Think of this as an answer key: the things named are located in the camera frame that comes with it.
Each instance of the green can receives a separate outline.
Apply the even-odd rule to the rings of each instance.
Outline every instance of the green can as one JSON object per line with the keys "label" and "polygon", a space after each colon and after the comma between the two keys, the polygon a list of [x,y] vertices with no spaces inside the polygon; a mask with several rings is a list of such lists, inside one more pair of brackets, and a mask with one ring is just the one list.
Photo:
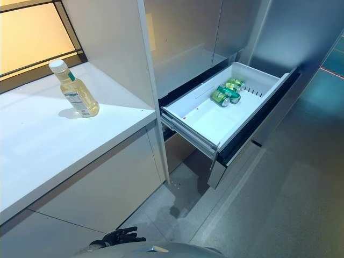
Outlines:
{"label": "green can", "polygon": [[223,84],[223,87],[228,88],[230,90],[233,90],[235,92],[240,90],[240,86],[238,86],[234,83],[231,83],[231,82],[226,82],[225,84]]}
{"label": "green can", "polygon": [[216,90],[211,94],[211,99],[222,107],[226,107],[230,103],[230,98],[219,90]]}
{"label": "green can", "polygon": [[239,87],[243,87],[245,85],[245,81],[233,77],[229,78],[227,82],[238,85]]}
{"label": "green can", "polygon": [[234,90],[231,90],[229,88],[226,88],[226,87],[223,87],[223,86],[219,86],[217,88],[217,90],[221,91],[226,96],[228,96],[230,98],[230,102],[233,103],[233,104],[236,104],[241,99],[241,96],[240,96],[239,93],[237,93]]}

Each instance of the cabinet door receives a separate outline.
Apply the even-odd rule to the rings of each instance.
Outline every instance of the cabinet door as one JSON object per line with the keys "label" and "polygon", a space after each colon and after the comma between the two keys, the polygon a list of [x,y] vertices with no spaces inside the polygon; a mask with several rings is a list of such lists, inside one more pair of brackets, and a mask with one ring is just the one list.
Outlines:
{"label": "cabinet door", "polygon": [[0,257],[70,258],[104,234],[24,210],[0,227]]}
{"label": "cabinet door", "polygon": [[144,0],[158,98],[226,59],[214,56],[221,0]]}
{"label": "cabinet door", "polygon": [[159,185],[151,145],[143,128],[43,196],[30,209],[109,232]]}

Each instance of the white countertop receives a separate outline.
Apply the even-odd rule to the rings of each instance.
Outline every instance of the white countertop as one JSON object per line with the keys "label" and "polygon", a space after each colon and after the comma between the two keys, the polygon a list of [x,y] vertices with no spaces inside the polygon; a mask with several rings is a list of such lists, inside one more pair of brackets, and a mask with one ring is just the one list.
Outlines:
{"label": "white countertop", "polygon": [[0,224],[156,118],[90,63],[71,69],[100,104],[81,118],[53,75],[0,95]]}

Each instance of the pull-out drawer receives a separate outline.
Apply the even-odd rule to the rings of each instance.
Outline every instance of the pull-out drawer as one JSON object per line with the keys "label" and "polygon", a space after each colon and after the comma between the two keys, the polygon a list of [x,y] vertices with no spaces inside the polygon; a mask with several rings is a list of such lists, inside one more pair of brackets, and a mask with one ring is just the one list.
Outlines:
{"label": "pull-out drawer", "polygon": [[[226,168],[298,76],[296,69],[278,78],[234,62],[162,107],[162,121],[213,160],[208,184],[216,188]],[[210,100],[210,95],[230,77],[245,81],[241,99],[237,104],[220,107]]]}

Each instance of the plastic bottle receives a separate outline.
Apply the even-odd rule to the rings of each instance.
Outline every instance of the plastic bottle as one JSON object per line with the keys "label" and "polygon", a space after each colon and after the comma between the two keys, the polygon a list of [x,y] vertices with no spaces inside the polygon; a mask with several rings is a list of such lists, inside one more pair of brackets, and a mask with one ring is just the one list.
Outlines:
{"label": "plastic bottle", "polygon": [[64,61],[53,61],[49,67],[60,80],[62,93],[82,117],[94,117],[98,114],[98,102],[95,101],[85,84],[74,77]]}

